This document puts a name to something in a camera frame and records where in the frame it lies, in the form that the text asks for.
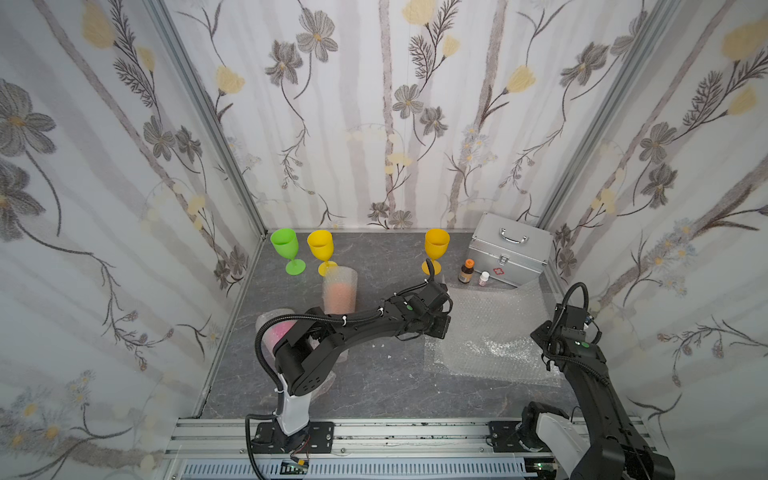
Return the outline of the orange glass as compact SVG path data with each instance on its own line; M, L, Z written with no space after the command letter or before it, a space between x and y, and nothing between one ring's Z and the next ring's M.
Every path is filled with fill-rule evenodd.
M357 300L358 273L345 266L331 266L323 280L323 310L326 314L354 313Z

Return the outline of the amber glass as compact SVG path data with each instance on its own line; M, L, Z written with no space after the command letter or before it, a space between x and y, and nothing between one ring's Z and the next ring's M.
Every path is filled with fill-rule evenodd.
M450 244L450 234L443 229L430 229L425 234L425 252L429 258L429 262L424 261L422 263L422 271L424 274L430 274L429 263L432 265L432 269L435 274L440 274L442 267L439 263L439 259L446 253Z

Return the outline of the yellow glass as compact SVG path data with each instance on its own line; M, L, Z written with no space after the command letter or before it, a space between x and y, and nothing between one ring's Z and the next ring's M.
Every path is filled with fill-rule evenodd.
M330 269L337 267L337 263L332 260L334 254L332 233L328 230L316 230L308 236L307 243L312 255L320 261L319 275L325 277Z

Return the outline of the green plastic wine glass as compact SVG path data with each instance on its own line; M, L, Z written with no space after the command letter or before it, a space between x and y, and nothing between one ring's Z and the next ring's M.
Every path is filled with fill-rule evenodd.
M297 276L305 271L305 262L297 257L299 242L293 229L281 228L274 231L270 236L270 241L276 252L288 261L285 266L288 275Z

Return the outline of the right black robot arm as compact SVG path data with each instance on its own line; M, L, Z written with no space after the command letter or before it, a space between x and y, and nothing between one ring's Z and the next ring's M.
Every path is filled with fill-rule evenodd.
M652 450L619 400L599 347L601 334L587 338L593 322L588 308L587 286L577 282L556 305L553 319L531 333L545 367L556 367L574 391L588 437L578 435L561 410L531 402L516 429L517 442L531 452L548 449L569 479L673 479L671 461Z

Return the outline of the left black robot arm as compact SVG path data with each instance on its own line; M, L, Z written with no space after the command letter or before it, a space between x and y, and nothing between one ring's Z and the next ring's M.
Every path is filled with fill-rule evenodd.
M266 476L258 454L287 454L311 450L312 440L330 451L331 422L310 420L311 393L333 370L342 353L378 338L402 342L423 336L443 339L453 308L446 284L436 279L436 262L425 260L428 277L382 299L372 310L328 314L320 308L289 313L266 321L257 331L254 350L262 369L275 385L278 405L274 413L245 416L246 452L252 472ZM315 433L313 428L320 427Z

